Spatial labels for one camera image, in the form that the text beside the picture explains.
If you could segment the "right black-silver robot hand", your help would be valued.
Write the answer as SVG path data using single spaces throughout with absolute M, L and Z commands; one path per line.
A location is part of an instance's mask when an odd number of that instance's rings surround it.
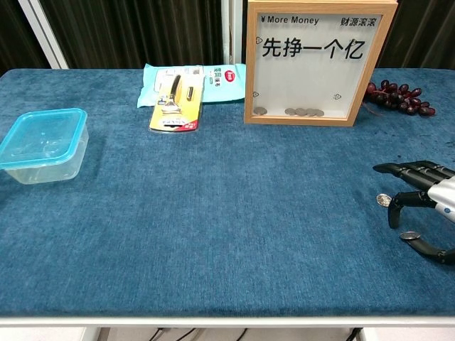
M 414 186 L 416 190 L 397 193 L 389 197 L 387 207 L 388 225 L 397 229 L 403 207 L 428 207 L 435 209 L 445 218 L 454 221 L 454 171 L 431 161 L 409 163 L 381 163 L 373 166 L 379 173 L 389 173 Z M 418 232 L 400 234 L 400 239 L 417 253 L 440 264 L 454 264 L 454 250 L 440 249 L 421 238 Z

